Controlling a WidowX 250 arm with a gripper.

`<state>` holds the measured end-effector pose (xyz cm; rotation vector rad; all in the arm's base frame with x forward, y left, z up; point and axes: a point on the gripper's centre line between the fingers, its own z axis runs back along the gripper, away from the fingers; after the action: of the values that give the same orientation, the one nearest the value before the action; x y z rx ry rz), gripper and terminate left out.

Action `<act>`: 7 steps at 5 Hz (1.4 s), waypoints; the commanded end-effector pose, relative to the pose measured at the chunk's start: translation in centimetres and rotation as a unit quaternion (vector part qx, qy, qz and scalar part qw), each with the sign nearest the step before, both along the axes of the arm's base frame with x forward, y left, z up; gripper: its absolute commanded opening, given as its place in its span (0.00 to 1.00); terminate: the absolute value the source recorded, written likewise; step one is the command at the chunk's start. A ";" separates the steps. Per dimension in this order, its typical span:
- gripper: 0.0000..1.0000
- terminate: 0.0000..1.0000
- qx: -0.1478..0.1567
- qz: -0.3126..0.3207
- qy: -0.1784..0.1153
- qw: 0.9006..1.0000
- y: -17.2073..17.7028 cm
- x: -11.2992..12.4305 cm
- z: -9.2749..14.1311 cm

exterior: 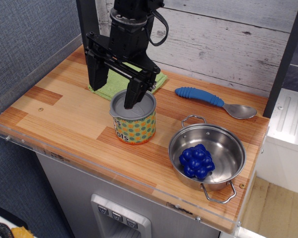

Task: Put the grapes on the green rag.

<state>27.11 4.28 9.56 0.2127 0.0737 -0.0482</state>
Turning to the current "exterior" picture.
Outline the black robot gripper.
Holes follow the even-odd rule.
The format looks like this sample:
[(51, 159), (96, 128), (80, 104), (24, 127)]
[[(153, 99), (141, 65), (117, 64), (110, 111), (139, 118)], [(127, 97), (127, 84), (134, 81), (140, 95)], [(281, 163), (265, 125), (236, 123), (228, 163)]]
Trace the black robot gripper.
[(140, 102), (146, 91), (155, 87), (159, 74), (158, 66), (147, 56), (151, 43), (153, 21), (157, 11), (150, 11), (140, 17), (127, 17), (113, 9), (109, 36), (90, 33), (93, 46), (87, 50), (89, 84), (94, 91), (107, 83), (109, 70), (129, 80), (124, 102), (125, 109), (132, 109)]

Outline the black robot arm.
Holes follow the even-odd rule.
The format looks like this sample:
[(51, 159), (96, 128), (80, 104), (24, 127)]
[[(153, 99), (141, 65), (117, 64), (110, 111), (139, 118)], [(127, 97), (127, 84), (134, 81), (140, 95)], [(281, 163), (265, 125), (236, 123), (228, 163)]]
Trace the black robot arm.
[(157, 12), (161, 0), (116, 0), (110, 11), (111, 29), (108, 37), (87, 33), (85, 48), (89, 84), (94, 91), (107, 83), (113, 70), (129, 80), (124, 107), (132, 109), (156, 84), (160, 68), (147, 56), (154, 19), (168, 27)]

